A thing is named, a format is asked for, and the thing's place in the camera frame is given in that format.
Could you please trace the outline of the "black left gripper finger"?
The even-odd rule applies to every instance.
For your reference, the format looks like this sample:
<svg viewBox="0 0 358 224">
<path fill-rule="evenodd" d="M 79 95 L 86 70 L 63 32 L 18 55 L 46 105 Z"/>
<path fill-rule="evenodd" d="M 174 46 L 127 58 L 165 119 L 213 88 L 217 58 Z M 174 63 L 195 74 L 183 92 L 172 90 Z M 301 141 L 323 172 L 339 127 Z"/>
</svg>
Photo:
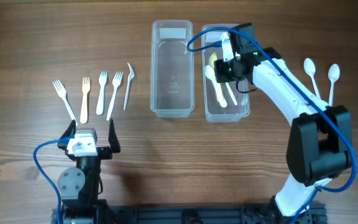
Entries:
<svg viewBox="0 0 358 224">
<path fill-rule="evenodd" d="M 67 130 L 62 134 L 61 138 L 68 138 L 75 135 L 76 132 L 76 121 L 72 120 L 67 128 Z"/>
<path fill-rule="evenodd" d="M 113 119 L 110 119 L 109 121 L 108 142 L 112 153 L 120 153 L 121 146 L 116 135 Z"/>
</svg>

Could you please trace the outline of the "yellow plastic spoon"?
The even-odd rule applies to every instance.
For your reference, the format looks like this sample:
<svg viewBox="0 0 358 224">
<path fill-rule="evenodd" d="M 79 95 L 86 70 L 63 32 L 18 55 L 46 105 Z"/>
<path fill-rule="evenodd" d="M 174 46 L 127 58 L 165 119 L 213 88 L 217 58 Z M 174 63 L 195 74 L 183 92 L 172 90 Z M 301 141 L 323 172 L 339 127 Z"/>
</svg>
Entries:
<svg viewBox="0 0 358 224">
<path fill-rule="evenodd" d="M 208 60 L 208 65 L 212 66 L 212 68 L 214 69 L 214 62 L 217 60 L 217 54 L 216 52 L 214 52 L 210 57 L 209 57 L 209 60 Z"/>
</svg>

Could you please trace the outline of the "broad white plastic spoon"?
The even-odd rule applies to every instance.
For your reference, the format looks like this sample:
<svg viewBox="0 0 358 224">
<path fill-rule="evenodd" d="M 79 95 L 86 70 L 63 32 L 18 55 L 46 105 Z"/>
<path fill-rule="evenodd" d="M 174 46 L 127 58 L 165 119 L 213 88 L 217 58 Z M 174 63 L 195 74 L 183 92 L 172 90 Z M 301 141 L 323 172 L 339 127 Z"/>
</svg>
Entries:
<svg viewBox="0 0 358 224">
<path fill-rule="evenodd" d="M 206 65 L 204 68 L 204 74 L 212 83 L 216 94 L 216 100 L 222 108 L 227 107 L 227 101 L 223 95 L 221 84 L 216 81 L 214 69 L 210 65 Z"/>
</svg>

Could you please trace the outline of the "clear bent plastic fork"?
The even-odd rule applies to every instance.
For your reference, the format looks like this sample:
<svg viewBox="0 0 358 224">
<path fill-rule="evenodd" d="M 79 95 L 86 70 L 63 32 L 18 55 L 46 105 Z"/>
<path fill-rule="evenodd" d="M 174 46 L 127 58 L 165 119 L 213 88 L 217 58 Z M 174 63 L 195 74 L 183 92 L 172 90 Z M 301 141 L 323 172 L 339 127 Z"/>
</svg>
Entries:
<svg viewBox="0 0 358 224">
<path fill-rule="evenodd" d="M 134 69 L 132 68 L 132 65 L 129 62 L 127 64 L 128 64 L 130 73 L 129 73 L 128 78 L 127 78 L 126 96 L 125 96 L 124 107 L 123 107 L 124 110 L 127 109 L 127 104 L 128 104 L 128 99 L 129 99 L 129 92 L 130 92 L 130 89 L 131 89 L 131 81 L 135 77 L 135 73 L 134 73 Z"/>
</svg>

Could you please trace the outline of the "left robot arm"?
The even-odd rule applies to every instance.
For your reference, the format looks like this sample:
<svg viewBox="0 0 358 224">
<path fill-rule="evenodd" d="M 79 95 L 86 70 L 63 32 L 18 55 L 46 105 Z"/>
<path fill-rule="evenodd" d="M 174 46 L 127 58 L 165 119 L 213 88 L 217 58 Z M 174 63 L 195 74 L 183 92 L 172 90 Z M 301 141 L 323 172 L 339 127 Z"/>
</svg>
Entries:
<svg viewBox="0 0 358 224">
<path fill-rule="evenodd" d="M 101 161 L 112 159 L 121 147 L 114 121 L 109 121 L 109 146 L 98 147 L 96 130 L 77 129 L 72 121 L 60 137 L 58 148 L 76 162 L 64 170 L 58 179 L 58 206 L 52 210 L 52 223 L 119 223 L 119 217 L 98 195 L 103 191 L 100 178 Z"/>
</svg>

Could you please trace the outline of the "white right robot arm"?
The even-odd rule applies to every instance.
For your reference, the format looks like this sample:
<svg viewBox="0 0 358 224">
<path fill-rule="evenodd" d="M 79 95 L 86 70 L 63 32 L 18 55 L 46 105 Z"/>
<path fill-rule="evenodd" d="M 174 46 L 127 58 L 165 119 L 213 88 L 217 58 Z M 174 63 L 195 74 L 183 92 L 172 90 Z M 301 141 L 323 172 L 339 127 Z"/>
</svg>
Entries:
<svg viewBox="0 0 358 224">
<path fill-rule="evenodd" d="M 286 153 L 290 171 L 272 199 L 275 219 L 293 223 L 320 191 L 347 190 L 357 175 L 350 112 L 331 106 L 299 81 L 273 48 L 262 48 L 252 24 L 220 27 L 212 43 L 224 56 L 214 61 L 218 82 L 246 80 L 264 92 L 283 113 L 291 130 Z"/>
</svg>

